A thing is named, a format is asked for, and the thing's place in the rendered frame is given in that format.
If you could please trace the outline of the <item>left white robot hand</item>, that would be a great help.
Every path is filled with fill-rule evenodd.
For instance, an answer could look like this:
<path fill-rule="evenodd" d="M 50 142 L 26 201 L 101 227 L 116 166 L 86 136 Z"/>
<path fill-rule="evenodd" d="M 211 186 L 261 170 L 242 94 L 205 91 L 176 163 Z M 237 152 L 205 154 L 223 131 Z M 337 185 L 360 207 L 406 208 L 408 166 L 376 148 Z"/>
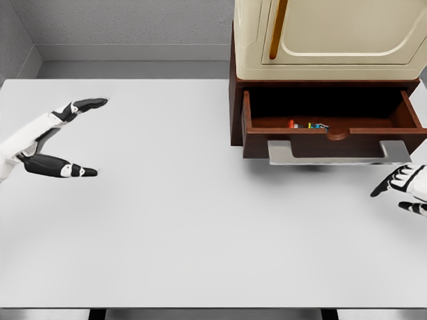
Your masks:
<path fill-rule="evenodd" d="M 46 141 L 78 115 L 104 106 L 106 98 L 72 101 L 68 105 L 44 113 L 22 127 L 2 143 L 3 150 L 14 168 L 22 163 L 29 173 L 56 178 L 95 177 L 97 171 L 67 160 L 41 153 Z"/>

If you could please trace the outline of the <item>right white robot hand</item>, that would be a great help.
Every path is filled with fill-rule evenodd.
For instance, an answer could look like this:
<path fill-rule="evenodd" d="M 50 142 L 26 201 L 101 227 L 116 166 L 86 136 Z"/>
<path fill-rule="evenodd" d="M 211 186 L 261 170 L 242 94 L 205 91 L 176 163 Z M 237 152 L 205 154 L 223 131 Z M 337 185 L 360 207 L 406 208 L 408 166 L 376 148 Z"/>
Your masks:
<path fill-rule="evenodd" d="M 409 163 L 398 167 L 374 188 L 370 196 L 377 197 L 392 189 L 419 200 L 417 203 L 401 201 L 399 208 L 427 218 L 427 165 Z"/>

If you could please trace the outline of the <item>brown wooden drawer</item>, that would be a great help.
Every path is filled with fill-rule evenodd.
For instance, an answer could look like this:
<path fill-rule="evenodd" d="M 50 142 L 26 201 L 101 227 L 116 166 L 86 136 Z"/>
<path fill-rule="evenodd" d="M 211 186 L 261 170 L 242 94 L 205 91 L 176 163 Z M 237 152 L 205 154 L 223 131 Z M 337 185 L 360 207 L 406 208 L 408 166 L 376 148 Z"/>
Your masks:
<path fill-rule="evenodd" d="M 288 121 L 325 129 L 290 129 Z M 380 141 L 413 153 L 425 139 L 408 94 L 393 87 L 283 87 L 245 90 L 243 156 L 265 159 L 268 141 L 290 141 L 294 157 L 381 157 Z"/>

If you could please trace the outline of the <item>cream retro fridge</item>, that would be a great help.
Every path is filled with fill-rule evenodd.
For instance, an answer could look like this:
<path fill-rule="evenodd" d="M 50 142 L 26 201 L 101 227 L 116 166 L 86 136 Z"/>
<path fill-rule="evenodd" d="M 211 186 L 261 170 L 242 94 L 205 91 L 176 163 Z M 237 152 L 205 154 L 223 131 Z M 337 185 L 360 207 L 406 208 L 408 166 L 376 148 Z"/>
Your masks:
<path fill-rule="evenodd" d="M 288 0 L 269 59 L 278 0 L 236 0 L 243 80 L 411 80 L 427 67 L 427 0 Z"/>

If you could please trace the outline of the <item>small multicoloured switch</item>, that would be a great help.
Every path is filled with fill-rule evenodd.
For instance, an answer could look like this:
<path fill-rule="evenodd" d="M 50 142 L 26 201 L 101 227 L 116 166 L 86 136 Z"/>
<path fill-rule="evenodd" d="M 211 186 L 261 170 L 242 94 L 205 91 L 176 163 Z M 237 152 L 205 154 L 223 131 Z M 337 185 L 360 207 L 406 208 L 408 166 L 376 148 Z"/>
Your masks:
<path fill-rule="evenodd" d="M 288 121 L 288 128 L 290 129 L 325 129 L 328 131 L 329 126 L 323 123 L 311 123 L 308 122 L 306 124 L 296 123 L 293 119 Z"/>

